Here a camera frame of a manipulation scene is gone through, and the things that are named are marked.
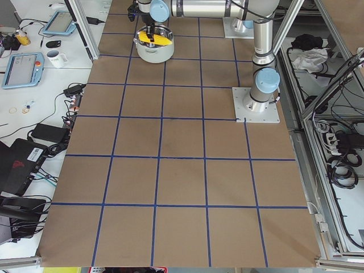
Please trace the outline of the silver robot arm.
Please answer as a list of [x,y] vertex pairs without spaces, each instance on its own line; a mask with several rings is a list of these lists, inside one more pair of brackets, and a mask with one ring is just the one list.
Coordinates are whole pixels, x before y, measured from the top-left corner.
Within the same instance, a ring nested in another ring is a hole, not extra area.
[[272,48],[274,11],[277,1],[133,1],[128,7],[128,18],[140,16],[145,24],[134,37],[137,53],[148,63],[159,64],[169,60],[174,53],[172,31],[164,25],[171,17],[231,18],[232,28],[241,32],[252,22],[254,31],[253,73],[254,85],[242,100],[250,112],[262,113],[272,103],[280,77],[269,68],[274,61]]

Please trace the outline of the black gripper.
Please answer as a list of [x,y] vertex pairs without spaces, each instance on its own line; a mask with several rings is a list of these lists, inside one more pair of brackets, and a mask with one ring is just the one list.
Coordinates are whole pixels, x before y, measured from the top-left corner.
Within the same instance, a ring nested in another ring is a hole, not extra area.
[[142,18],[142,22],[147,25],[146,35],[150,42],[154,42],[155,21],[150,15],[151,0],[133,0],[132,4],[128,7],[128,18],[131,22],[135,20],[136,16]]

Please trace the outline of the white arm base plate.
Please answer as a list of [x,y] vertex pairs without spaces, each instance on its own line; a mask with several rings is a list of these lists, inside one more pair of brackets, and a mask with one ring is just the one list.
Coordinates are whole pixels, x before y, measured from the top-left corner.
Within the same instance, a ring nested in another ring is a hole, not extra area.
[[240,123],[279,123],[279,113],[276,103],[256,102],[250,97],[251,88],[233,87],[233,102],[235,111],[235,121]]

